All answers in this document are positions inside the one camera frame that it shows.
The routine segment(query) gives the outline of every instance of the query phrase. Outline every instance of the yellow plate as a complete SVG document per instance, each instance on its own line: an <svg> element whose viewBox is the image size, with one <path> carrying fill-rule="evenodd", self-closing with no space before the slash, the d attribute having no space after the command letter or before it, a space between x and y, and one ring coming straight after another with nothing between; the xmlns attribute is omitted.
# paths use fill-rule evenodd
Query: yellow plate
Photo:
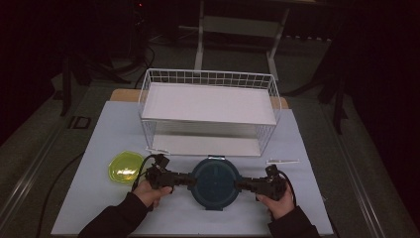
<svg viewBox="0 0 420 238"><path fill-rule="evenodd" d="M120 182L134 181L139 174L143 156L136 152L124 151L114 157L108 166L108 175L111 180Z"/></svg>

